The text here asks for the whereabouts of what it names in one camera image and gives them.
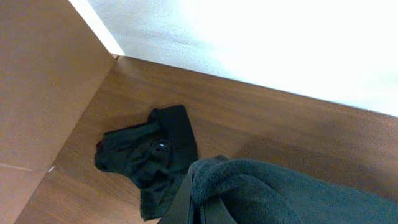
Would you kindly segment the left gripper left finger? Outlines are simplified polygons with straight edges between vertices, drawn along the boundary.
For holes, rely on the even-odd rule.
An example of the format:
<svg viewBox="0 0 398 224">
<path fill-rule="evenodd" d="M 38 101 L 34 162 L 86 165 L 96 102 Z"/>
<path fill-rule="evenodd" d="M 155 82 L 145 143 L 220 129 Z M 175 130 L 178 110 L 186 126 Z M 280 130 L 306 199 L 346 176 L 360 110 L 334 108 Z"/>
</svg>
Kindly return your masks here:
<svg viewBox="0 0 398 224">
<path fill-rule="evenodd" d="M 158 224 L 192 224 L 194 217 L 194 206 L 191 199 L 192 173 L 184 178 L 173 202 L 170 204 L 166 214 L 158 221 Z"/>
</svg>

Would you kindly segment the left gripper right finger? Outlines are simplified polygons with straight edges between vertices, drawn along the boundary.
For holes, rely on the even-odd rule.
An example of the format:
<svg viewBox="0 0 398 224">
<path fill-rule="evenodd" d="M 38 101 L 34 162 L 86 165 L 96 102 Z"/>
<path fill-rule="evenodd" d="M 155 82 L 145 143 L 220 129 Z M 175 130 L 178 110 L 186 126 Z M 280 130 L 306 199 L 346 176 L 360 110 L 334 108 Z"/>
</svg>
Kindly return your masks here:
<svg viewBox="0 0 398 224">
<path fill-rule="evenodd" d="M 210 198 L 201 206 L 201 222 L 204 224 L 237 224 L 219 197 Z"/>
</svg>

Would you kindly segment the dark green t-shirt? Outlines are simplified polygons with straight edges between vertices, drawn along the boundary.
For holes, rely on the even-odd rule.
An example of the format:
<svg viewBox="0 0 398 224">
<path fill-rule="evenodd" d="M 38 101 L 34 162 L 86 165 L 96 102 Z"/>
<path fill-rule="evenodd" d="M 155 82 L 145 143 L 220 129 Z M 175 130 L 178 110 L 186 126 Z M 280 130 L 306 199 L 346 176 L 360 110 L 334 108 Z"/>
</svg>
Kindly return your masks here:
<svg viewBox="0 0 398 224">
<path fill-rule="evenodd" d="M 397 204 L 267 162 L 201 159 L 190 166 L 196 205 L 218 198 L 236 223 L 397 223 Z"/>
</svg>

